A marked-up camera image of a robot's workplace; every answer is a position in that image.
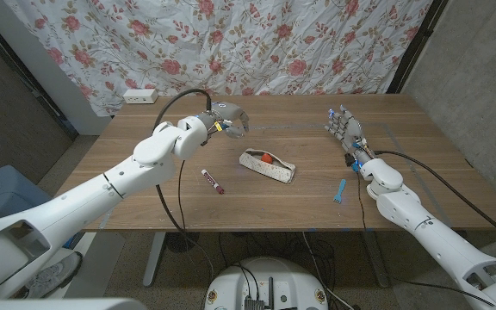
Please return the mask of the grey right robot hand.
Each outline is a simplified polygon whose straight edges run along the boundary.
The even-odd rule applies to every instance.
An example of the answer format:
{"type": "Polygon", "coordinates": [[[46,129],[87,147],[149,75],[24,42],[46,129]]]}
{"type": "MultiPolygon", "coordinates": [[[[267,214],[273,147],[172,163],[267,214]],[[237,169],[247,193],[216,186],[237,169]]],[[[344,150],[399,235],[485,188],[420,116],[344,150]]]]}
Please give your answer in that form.
{"type": "Polygon", "coordinates": [[[369,148],[360,122],[343,105],[338,111],[328,111],[328,124],[325,130],[335,137],[343,149],[355,159],[368,161],[375,157],[369,148]]]}

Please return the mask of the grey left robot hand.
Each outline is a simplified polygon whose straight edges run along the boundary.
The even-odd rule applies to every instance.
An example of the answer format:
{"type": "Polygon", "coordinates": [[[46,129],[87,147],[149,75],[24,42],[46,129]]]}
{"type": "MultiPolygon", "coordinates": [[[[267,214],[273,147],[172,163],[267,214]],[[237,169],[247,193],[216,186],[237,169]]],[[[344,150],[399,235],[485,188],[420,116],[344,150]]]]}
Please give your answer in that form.
{"type": "Polygon", "coordinates": [[[249,128],[249,116],[238,105],[229,102],[214,102],[207,112],[211,128],[225,133],[229,138],[241,139],[249,128]]]}

